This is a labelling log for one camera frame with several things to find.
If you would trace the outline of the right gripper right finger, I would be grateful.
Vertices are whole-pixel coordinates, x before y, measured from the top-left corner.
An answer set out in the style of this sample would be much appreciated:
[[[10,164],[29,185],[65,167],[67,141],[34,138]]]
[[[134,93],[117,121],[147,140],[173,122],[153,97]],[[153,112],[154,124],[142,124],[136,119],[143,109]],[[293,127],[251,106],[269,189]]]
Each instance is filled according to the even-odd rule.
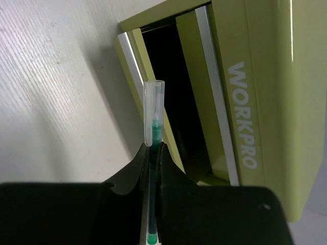
[[[158,153],[156,217],[162,244],[292,244],[277,196],[268,188],[199,186]]]

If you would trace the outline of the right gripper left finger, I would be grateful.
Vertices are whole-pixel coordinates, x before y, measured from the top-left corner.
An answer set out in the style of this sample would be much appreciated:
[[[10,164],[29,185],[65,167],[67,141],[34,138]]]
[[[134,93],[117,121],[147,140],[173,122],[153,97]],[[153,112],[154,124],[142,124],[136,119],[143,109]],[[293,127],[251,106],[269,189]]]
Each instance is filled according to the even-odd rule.
[[[1,244],[138,244],[149,148],[101,183],[1,184]]]

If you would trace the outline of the green gel pen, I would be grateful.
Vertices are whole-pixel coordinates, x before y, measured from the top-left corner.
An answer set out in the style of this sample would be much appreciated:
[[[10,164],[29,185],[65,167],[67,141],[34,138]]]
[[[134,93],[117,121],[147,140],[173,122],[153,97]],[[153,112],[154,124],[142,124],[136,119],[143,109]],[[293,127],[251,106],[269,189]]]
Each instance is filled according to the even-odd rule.
[[[163,141],[165,82],[144,83],[144,138],[149,147],[149,198],[147,244],[157,244],[158,233],[155,217],[156,181],[158,175],[157,154]]]

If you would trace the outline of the green metal drawer chest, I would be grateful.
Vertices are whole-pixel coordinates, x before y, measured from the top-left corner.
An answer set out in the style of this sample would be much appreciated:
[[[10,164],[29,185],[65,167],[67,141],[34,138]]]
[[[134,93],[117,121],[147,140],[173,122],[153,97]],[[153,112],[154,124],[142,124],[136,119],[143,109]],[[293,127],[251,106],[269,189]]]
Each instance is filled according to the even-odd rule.
[[[164,1],[120,22],[123,32],[175,24],[212,5],[214,43],[240,179],[300,220],[324,149],[325,82],[314,80],[315,7],[295,1]]]

